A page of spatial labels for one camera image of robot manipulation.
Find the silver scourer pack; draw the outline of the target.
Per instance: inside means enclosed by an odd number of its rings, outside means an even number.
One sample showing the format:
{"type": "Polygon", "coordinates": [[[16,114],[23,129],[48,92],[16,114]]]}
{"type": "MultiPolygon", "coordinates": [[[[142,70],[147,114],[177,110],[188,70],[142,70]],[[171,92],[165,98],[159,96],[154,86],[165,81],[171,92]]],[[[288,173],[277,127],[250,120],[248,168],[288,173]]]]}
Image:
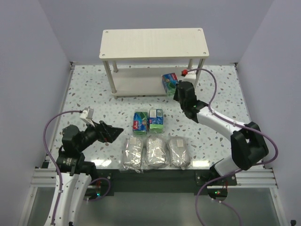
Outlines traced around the silver scourer pack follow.
{"type": "Polygon", "coordinates": [[[166,143],[162,137],[146,139],[145,163],[149,168],[162,168],[167,164],[166,143]]]}
{"type": "Polygon", "coordinates": [[[121,156],[121,166],[123,170],[142,172],[143,139],[131,136],[126,139],[125,149],[121,156]]]}
{"type": "Polygon", "coordinates": [[[170,137],[167,147],[170,153],[170,163],[172,166],[182,170],[187,169],[190,166],[191,156],[184,137],[170,137]]]}

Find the green sponge pack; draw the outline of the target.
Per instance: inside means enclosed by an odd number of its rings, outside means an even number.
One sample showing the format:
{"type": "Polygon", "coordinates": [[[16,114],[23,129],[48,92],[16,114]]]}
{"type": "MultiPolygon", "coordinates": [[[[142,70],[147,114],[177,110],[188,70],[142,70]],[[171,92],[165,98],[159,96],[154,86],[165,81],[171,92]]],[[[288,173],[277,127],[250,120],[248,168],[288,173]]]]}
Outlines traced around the green sponge pack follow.
{"type": "Polygon", "coordinates": [[[162,133],[164,129],[164,114],[162,109],[149,110],[149,132],[162,133]]]}
{"type": "Polygon", "coordinates": [[[178,79],[175,73],[162,75],[163,88],[168,96],[174,96],[178,79]]]}
{"type": "Polygon", "coordinates": [[[146,135],[148,131],[148,112],[144,109],[135,109],[133,116],[133,133],[146,135]]]}

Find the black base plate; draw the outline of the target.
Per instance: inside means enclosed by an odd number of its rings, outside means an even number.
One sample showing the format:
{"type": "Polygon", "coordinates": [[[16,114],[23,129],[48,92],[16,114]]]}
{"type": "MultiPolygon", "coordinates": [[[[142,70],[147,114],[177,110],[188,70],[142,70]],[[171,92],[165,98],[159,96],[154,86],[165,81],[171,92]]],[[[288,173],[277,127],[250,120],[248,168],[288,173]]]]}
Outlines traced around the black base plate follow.
{"type": "Polygon", "coordinates": [[[99,169],[102,178],[86,191],[91,198],[115,193],[193,193],[218,174],[209,169],[151,169],[142,173],[129,170],[99,169]]]}

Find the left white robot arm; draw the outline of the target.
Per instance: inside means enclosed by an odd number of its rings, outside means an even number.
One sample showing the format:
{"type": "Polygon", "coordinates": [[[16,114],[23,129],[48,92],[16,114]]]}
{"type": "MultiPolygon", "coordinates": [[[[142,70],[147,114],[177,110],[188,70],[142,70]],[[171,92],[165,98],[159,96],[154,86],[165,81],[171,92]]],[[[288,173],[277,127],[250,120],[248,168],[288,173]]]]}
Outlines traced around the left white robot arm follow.
{"type": "Polygon", "coordinates": [[[55,192],[46,219],[47,226],[73,226],[90,183],[99,179],[96,165],[85,161],[83,151],[94,142],[113,143],[123,128],[105,122],[88,124],[84,131],[69,125],[62,131],[62,146],[56,163],[55,192]]]}

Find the white two-tier shelf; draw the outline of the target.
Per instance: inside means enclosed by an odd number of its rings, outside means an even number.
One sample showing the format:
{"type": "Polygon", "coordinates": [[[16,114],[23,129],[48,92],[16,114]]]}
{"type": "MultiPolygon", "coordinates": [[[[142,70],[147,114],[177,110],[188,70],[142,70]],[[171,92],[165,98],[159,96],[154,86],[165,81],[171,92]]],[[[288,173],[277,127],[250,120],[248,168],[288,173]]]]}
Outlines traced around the white two-tier shelf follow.
{"type": "Polygon", "coordinates": [[[162,63],[194,60],[203,67],[209,57],[202,28],[117,29],[104,30],[99,58],[103,62],[114,98],[164,96],[162,75],[180,76],[184,67],[118,68],[118,63],[162,63]]]}

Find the aluminium frame rail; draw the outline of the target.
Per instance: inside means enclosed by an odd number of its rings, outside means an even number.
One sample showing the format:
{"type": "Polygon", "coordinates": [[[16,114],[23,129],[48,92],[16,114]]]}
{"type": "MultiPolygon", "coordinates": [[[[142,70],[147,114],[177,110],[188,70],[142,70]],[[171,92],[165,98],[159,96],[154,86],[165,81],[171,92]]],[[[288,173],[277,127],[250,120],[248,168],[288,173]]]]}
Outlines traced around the aluminium frame rail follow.
{"type": "MultiPolygon", "coordinates": [[[[208,169],[151,169],[142,173],[131,171],[120,171],[118,169],[98,169],[98,176],[105,177],[112,182],[150,182],[152,185],[156,182],[192,182],[200,186],[213,178],[208,169]]],[[[54,187],[55,169],[35,169],[32,176],[31,187],[54,187]]],[[[226,179],[213,182],[212,186],[239,186],[246,188],[275,188],[277,182],[273,170],[271,169],[250,169],[242,171],[226,179]]]]}

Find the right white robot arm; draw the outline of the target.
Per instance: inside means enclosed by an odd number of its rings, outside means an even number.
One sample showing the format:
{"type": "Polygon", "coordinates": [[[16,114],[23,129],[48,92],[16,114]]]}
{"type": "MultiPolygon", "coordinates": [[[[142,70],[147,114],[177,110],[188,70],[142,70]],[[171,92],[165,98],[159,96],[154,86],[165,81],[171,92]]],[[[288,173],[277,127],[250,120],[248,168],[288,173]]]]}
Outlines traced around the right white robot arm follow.
{"type": "Polygon", "coordinates": [[[197,100],[192,83],[181,81],[176,85],[174,100],[179,102],[185,116],[196,123],[203,124],[217,131],[230,141],[230,156],[221,159],[210,168],[212,178],[229,176],[237,170],[248,170],[261,159],[268,155],[269,150],[259,126],[238,124],[229,118],[226,121],[215,116],[209,109],[209,105],[197,100]]]}

